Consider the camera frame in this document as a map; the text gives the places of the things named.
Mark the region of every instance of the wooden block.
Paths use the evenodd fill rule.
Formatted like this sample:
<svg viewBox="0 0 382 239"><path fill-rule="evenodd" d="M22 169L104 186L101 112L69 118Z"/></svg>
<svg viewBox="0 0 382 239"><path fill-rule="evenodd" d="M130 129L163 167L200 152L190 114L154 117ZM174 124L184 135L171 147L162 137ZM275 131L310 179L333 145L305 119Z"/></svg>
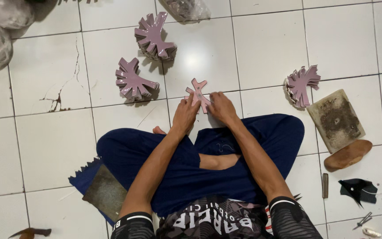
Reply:
<svg viewBox="0 0 382 239"><path fill-rule="evenodd" d="M371 150L372 143L368 140L358 139L350 145L338 150L324 160L326 170L334 172L338 169L347 168L362 160Z"/></svg>
<svg viewBox="0 0 382 239"><path fill-rule="evenodd" d="M343 89L307 108L330 154L365 136L362 124Z"/></svg>

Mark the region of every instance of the bare foot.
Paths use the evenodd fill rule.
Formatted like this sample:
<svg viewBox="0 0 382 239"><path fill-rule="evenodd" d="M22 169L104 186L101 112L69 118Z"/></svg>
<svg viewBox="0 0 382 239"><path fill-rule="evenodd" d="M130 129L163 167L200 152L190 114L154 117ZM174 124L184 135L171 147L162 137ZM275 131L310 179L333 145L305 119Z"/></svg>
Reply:
<svg viewBox="0 0 382 239"><path fill-rule="evenodd" d="M156 126L156 128L153 128L153 133L167 134L159 126Z"/></svg>
<svg viewBox="0 0 382 239"><path fill-rule="evenodd" d="M222 170L227 169L236 164L238 159L241 157L239 154L226 154L226 155L200 155L200 168L211 169L211 170Z"/></svg>

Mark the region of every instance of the stack of pink leather pieces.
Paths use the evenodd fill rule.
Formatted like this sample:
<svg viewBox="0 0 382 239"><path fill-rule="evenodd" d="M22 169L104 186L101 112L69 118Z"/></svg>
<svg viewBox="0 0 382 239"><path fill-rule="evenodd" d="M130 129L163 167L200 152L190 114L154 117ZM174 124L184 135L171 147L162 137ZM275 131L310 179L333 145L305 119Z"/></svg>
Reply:
<svg viewBox="0 0 382 239"><path fill-rule="evenodd" d="M317 65L310 66L308 71L302 66L299 71L294 70L291 75L287 76L285 88L295 107L305 108L310 106L306 86L310 86L315 90L319 89L318 84L321 76L316 71Z"/></svg>
<svg viewBox="0 0 382 239"><path fill-rule="evenodd" d="M163 24L167 13L160 12L156 19L153 14L147 15L147 20L141 18L139 28L135 28L135 38L138 46L148 58L161 62L162 60L173 60L173 52L177 46L173 42L164 42L161 37Z"/></svg>
<svg viewBox="0 0 382 239"><path fill-rule="evenodd" d="M121 58L119 69L116 70L116 85L120 88L120 93L132 102L142 100L143 96L150 97L152 94L147 87L154 90L159 89L159 83L146 80L137 75L138 63L137 58L132 59L131 62Z"/></svg>

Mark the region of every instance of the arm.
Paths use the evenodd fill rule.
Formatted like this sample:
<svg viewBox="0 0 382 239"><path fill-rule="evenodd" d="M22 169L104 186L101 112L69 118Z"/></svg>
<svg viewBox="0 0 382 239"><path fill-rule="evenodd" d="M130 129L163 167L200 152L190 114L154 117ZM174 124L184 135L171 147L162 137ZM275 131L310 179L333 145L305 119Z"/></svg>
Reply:
<svg viewBox="0 0 382 239"><path fill-rule="evenodd" d="M119 218L134 212L151 214L151 199L163 179L170 159L179 142L194 124L201 102L191 106L194 93L188 101L182 99L173 117L172 128L153 150L132 182L119 213Z"/></svg>
<svg viewBox="0 0 382 239"><path fill-rule="evenodd" d="M265 150L237 116L231 101L222 93L210 94L210 113L231 130L256 183L265 193L268 203L279 196L293 198L284 178Z"/></svg>

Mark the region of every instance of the metal tool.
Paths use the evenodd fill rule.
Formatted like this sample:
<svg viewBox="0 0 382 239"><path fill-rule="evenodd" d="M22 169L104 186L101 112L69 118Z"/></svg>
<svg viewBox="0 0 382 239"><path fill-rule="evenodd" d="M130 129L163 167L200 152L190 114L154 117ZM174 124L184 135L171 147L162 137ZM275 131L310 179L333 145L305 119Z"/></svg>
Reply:
<svg viewBox="0 0 382 239"><path fill-rule="evenodd" d="M297 202L300 198L302 198L302 197L298 197L298 196L300 196L300 194L301 194L301 193L299 193L299 194L293 196L293 197L294 197L294 200L296 200L296 202Z"/></svg>
<svg viewBox="0 0 382 239"><path fill-rule="evenodd" d="M369 212L360 222L357 223L357 227L353 228L353 230L356 230L358 227L361 227L367 221L371 220L372 217L368 218L371 214L372 214L372 212Z"/></svg>
<svg viewBox="0 0 382 239"><path fill-rule="evenodd" d="M322 174L322 198L328 198L328 173Z"/></svg>

